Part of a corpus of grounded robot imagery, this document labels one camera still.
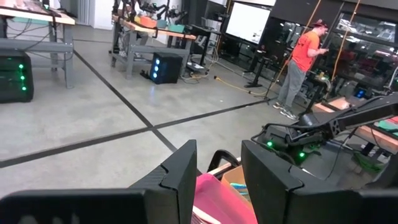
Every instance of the cardboard box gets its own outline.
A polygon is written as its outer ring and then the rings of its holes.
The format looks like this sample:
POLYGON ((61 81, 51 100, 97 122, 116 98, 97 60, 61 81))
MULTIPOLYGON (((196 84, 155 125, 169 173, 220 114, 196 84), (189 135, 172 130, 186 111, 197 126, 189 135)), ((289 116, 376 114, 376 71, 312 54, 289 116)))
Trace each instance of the cardboard box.
POLYGON ((251 202, 246 200, 235 188, 233 188, 230 184, 235 183, 235 184, 246 184, 244 182, 244 176, 243 176, 243 168, 242 166, 239 166, 233 170, 230 170, 226 172, 223 175, 223 178, 221 179, 221 183, 229 188, 236 194, 243 202, 244 204, 254 213, 253 206, 251 202))

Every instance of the black floor tape line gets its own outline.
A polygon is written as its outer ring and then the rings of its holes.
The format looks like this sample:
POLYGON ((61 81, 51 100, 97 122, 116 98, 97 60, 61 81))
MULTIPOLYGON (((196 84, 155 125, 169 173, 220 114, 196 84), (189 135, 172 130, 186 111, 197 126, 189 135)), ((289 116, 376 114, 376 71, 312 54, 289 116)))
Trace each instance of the black floor tape line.
POLYGON ((120 94, 120 92, 118 92, 107 80, 105 80, 105 78, 101 74, 99 74, 98 71, 96 71, 78 52, 75 51, 74 53, 117 97, 119 97, 119 99, 136 116, 138 116, 140 118, 140 120, 147 127, 146 128, 141 128, 141 129, 125 131, 125 132, 121 132, 121 133, 116 133, 116 134, 111 134, 109 136, 102 136, 102 137, 99 137, 99 138, 94 138, 94 139, 90 139, 90 140, 86 140, 86 141, 82 141, 82 142, 72 143, 72 144, 69 144, 67 146, 55 147, 53 149, 47 149, 47 150, 44 150, 44 151, 35 152, 35 153, 32 153, 32 154, 28 154, 28 155, 23 155, 23 156, 11 158, 11 159, 6 159, 6 160, 3 160, 3 161, 0 161, 0 169, 1 168, 5 168, 5 167, 9 167, 9 166, 15 166, 15 165, 22 164, 22 163, 25 163, 25 162, 34 161, 34 160, 37 160, 37 159, 42 159, 42 158, 45 158, 45 157, 48 157, 48 156, 54 156, 54 155, 61 154, 61 153, 64 153, 64 152, 74 151, 74 150, 77 150, 77 149, 81 149, 81 148, 88 147, 88 146, 93 146, 93 145, 96 145, 96 144, 105 143, 105 142, 108 142, 108 141, 113 141, 113 140, 117 140, 117 139, 121 139, 121 138, 126 138, 126 137, 133 136, 133 135, 136 135, 136 134, 144 133, 146 131, 152 131, 172 152, 175 152, 177 150, 177 148, 162 133, 160 133, 160 131, 158 129, 167 128, 167 127, 170 127, 170 126, 186 123, 186 122, 189 122, 189 121, 194 121, 194 120, 197 120, 197 119, 207 118, 207 117, 218 115, 218 114, 221 114, 221 113, 226 113, 226 112, 229 112, 229 111, 238 110, 238 109, 241 109, 241 108, 245 108, 247 106, 259 105, 259 104, 262 104, 262 103, 266 102, 264 100, 256 101, 256 102, 253 102, 253 103, 247 103, 245 105, 234 106, 234 107, 226 108, 226 109, 223 109, 223 110, 213 111, 213 112, 209 112, 209 113, 205 113, 205 114, 199 114, 199 115, 192 116, 192 117, 189 117, 189 118, 183 118, 183 119, 179 119, 179 120, 176 120, 176 121, 169 121, 169 122, 166 122, 166 123, 153 125, 130 102, 128 102, 128 100, 125 99, 125 97, 123 97, 122 94, 120 94))

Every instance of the workbench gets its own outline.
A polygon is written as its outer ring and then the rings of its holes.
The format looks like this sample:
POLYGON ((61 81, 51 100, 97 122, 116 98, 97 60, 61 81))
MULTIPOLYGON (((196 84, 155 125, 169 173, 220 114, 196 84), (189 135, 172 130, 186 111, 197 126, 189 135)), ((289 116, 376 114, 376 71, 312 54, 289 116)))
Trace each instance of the workbench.
MULTIPOLYGON (((65 84, 67 88, 73 88, 75 84, 75 74, 73 72, 73 34, 72 26, 75 25, 75 20, 65 15, 60 11, 53 10, 60 17, 55 17, 56 25, 62 25, 63 37, 61 41, 55 38, 53 32, 53 16, 50 12, 45 11, 39 6, 35 6, 33 1, 29 0, 0 0, 0 16, 3 17, 21 17, 27 19, 35 19, 40 21, 47 21, 49 23, 49 33, 43 37, 42 40, 17 40, 0 38, 0 49, 22 50, 25 52, 41 52, 50 53, 50 62, 43 60, 33 60, 32 67, 34 68, 51 68, 55 71, 57 68, 62 68, 65 71, 65 84)), ((4 37, 3 33, 7 22, 5 19, 0 19, 0 36, 4 37)))
POLYGON ((151 63, 146 60, 135 60, 134 53, 147 53, 153 54, 156 52, 162 53, 170 53, 170 54, 177 54, 182 57, 182 66, 180 75, 183 75, 185 72, 185 65, 188 62, 188 58, 190 56, 190 49, 192 41, 196 39, 194 35, 185 35, 181 33, 171 32, 167 29, 155 29, 155 28, 148 28, 136 24, 135 22, 128 22, 124 19, 120 18, 119 16, 112 15, 113 23, 113 41, 112 41, 112 59, 111 59, 111 66, 115 67, 116 61, 119 61, 127 66, 126 70, 126 78, 129 79, 132 77, 132 69, 135 63, 151 63), (129 29, 130 32, 130 40, 129 40, 129 49, 127 51, 127 58, 124 58, 117 54, 114 51, 114 46, 118 42, 119 39, 119 31, 122 27, 126 27, 129 29), (151 35, 155 35, 155 38, 158 34, 165 34, 172 37, 181 37, 187 39, 187 45, 184 49, 175 49, 175 48, 168 48, 168 47, 155 47, 155 46, 148 46, 148 45, 139 45, 137 43, 137 32, 146 32, 151 35))
MULTIPOLYGON (((330 106, 325 106, 322 103, 317 103, 313 106, 312 111, 332 113, 334 112, 334 110, 331 108, 343 110, 348 108, 349 106, 349 103, 344 97, 332 100, 328 104, 330 106)), ((393 135, 384 134, 381 130, 378 130, 377 128, 361 126, 356 130, 355 135, 368 142, 368 145, 363 150, 363 154, 369 154, 369 152, 373 149, 375 145, 379 145, 384 150, 387 150, 393 154, 397 154, 398 152, 398 139, 395 138, 393 135)))

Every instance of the orange shirt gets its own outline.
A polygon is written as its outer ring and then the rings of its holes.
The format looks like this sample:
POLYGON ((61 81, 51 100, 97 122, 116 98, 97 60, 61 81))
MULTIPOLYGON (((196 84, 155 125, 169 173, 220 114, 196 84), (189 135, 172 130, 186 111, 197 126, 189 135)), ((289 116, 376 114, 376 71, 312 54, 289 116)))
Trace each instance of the orange shirt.
POLYGON ((317 50, 319 47, 319 36, 310 31, 303 34, 297 41, 293 49, 292 60, 297 64, 298 68, 303 72, 310 69, 312 61, 315 57, 308 56, 308 50, 317 50))

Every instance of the computer tower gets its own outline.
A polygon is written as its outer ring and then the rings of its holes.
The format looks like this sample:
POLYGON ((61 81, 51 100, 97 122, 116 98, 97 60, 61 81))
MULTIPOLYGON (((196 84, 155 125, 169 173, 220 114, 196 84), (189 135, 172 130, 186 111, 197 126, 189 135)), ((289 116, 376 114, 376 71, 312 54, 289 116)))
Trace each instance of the computer tower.
POLYGON ((33 94, 30 57, 17 50, 0 50, 0 103, 30 102, 33 94))
POLYGON ((182 57, 170 53, 154 53, 150 79, 156 84, 177 83, 181 72, 182 57))

